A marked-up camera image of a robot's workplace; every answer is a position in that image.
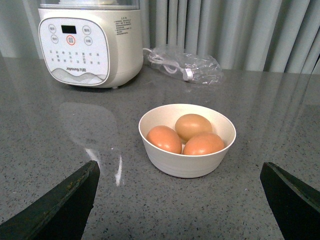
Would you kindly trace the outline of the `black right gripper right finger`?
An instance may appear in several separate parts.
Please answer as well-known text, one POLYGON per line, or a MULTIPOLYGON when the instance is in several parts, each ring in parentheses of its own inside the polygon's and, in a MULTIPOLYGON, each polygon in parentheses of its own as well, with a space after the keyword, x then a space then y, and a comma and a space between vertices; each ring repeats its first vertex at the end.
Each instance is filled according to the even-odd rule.
POLYGON ((320 192, 272 162, 264 162, 260 180, 285 240, 320 238, 320 192))

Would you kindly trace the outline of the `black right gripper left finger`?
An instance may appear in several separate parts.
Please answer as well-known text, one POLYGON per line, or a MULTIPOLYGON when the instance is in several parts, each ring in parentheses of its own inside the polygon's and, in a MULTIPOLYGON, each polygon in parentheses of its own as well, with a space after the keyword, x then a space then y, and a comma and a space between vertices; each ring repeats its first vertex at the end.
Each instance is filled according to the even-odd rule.
POLYGON ((2 240, 80 240, 94 206, 100 168, 91 160, 0 225, 2 240))

